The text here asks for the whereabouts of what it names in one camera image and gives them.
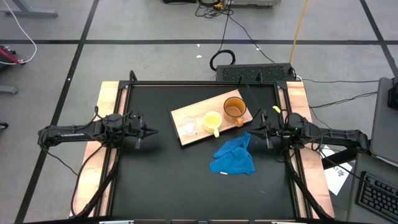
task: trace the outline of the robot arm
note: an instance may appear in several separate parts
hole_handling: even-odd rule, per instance
[[[369,149],[369,141],[368,137],[359,130],[337,130],[337,129],[325,129],[319,128],[318,126],[310,123],[303,116],[292,113],[289,114],[285,119],[285,124],[282,129],[275,129],[271,127],[270,122],[267,120],[267,111],[264,110],[261,114],[261,124],[260,127],[249,131],[249,133],[267,141],[268,149],[272,149],[272,141],[271,137],[280,137],[280,138],[288,138],[290,147],[294,149],[300,149],[304,147],[307,143],[312,143],[312,149],[317,150],[317,148],[313,148],[313,144],[332,144],[335,146],[344,146],[347,147],[345,150],[349,153],[358,153],[358,152],[367,152]],[[313,207],[315,213],[323,219],[332,219],[322,207],[315,200],[311,192],[306,188],[305,184],[300,179],[298,173],[294,170],[291,161],[287,162],[287,168],[289,171],[289,175],[300,188],[303,193],[303,196],[308,200],[311,207]]]
[[[132,136],[137,138],[136,149],[139,149],[145,137],[158,132],[148,128],[142,118],[140,114],[111,114],[85,125],[47,126],[39,131],[37,144],[49,148],[62,142],[99,141],[108,147],[119,147],[123,137]]]

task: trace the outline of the black floor stripe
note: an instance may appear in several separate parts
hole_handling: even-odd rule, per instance
[[[73,57],[72,64],[70,66],[67,78],[65,79],[65,84],[63,85],[61,95],[60,95],[60,98],[57,103],[57,107],[55,108],[55,112],[54,112],[53,118],[51,120],[52,125],[57,125],[58,120],[60,118],[61,110],[63,108],[63,104],[67,97],[70,83],[72,82],[73,75],[75,74],[75,70],[76,70],[77,64],[79,62],[81,51],[83,50],[84,41],[87,38],[88,31],[90,29],[91,23],[93,22],[94,14],[95,14],[96,8],[98,6],[98,1],[99,0],[94,0],[93,5],[90,10],[90,13],[88,15],[88,18],[87,18],[87,21],[85,24],[85,28],[83,29],[83,33],[79,40],[75,56]],[[44,151],[40,151],[39,158],[37,159],[35,169],[33,171],[32,177],[30,178],[24,198],[22,199],[21,207],[19,208],[15,223],[23,223],[24,222],[24,219],[25,219],[27,210],[29,208],[30,201],[32,200],[32,196],[35,191],[37,181],[39,180],[40,173],[43,168],[46,156],[47,156],[47,154]]]
[[[256,44],[291,45],[293,40],[254,40]],[[86,44],[220,44],[221,40],[87,40]],[[224,44],[252,44],[251,40],[224,40]],[[298,40],[298,45],[380,45],[378,40]]]
[[[398,77],[397,64],[396,64],[394,58],[392,57],[390,50],[388,49],[388,46],[387,46],[386,42],[384,41],[383,36],[380,33],[380,30],[376,24],[376,21],[373,18],[373,15],[369,9],[369,6],[365,0],[360,0],[360,1],[361,1],[363,9],[365,11],[365,14],[368,17],[368,20],[371,24],[374,34],[376,35],[378,41],[381,42],[381,49],[383,50],[384,56],[386,56],[387,62],[392,70],[392,73],[394,74],[395,77]]]
[[[35,44],[79,44],[80,40],[33,40]],[[32,44],[30,40],[0,40],[0,44]]]
[[[254,40],[256,44],[291,45],[293,40]],[[79,44],[80,40],[34,40],[36,44]],[[84,40],[84,44],[151,45],[151,44],[220,44],[219,39],[188,40]],[[250,40],[227,39],[225,44],[252,44]],[[31,44],[29,40],[0,40],[0,44]],[[398,45],[398,40],[298,40],[298,45]]]

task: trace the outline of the yellow mug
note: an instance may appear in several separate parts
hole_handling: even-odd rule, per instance
[[[241,127],[246,110],[246,104],[241,98],[237,96],[229,97],[224,102],[224,119]]]
[[[218,112],[210,111],[205,114],[203,118],[203,127],[209,133],[213,133],[216,138],[220,136],[218,132],[221,127],[221,123],[223,122],[223,118]]]

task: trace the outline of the wooden frame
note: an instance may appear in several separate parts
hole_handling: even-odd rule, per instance
[[[97,106],[99,107],[99,115],[105,116],[107,114],[112,114],[114,112],[114,106],[116,103],[116,96],[118,94],[119,82],[103,82],[101,90],[99,92]],[[302,82],[287,82],[287,92],[290,99],[290,107],[292,112],[296,112],[306,117],[309,121],[311,119],[310,109],[308,107],[307,96],[305,93],[304,85]],[[119,102],[119,114],[123,114],[124,105],[126,102],[127,88],[122,90],[121,100]],[[284,101],[284,92],[282,89],[279,91],[280,102],[282,109],[286,108],[286,102]],[[90,156],[93,151],[95,151],[100,144],[98,142],[89,142],[86,146],[84,160]],[[87,202],[92,198],[93,194],[96,192],[100,178],[101,172],[103,170],[104,158],[106,149],[102,148],[90,161],[87,162],[86,167],[83,169],[80,177],[80,182],[76,191],[76,196],[73,199],[74,209],[78,213],[84,208]],[[108,164],[108,171],[110,170],[113,159],[116,154],[116,150],[111,151],[111,160]],[[334,211],[330,200],[329,190],[326,183],[325,173],[323,171],[322,160],[320,155],[309,149],[300,150],[302,165],[304,169],[305,180],[307,183],[307,188],[311,194],[315,197],[317,202],[322,206],[322,208],[334,217]],[[295,169],[297,169],[296,157],[292,158]],[[106,215],[106,211],[109,207],[109,188],[111,184],[108,185],[103,198],[101,201],[101,208],[99,215]],[[305,202],[303,200],[303,195],[300,189],[296,186],[297,200],[299,213],[301,217],[306,217],[305,212]],[[313,217],[317,218],[317,214],[312,212]]]

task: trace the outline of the mug handle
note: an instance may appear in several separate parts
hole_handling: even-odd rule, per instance
[[[219,136],[220,136],[220,132],[218,132],[218,129],[214,129],[214,136],[216,137],[216,138],[218,138]]]
[[[236,125],[238,127],[243,126],[243,118],[236,118]]]

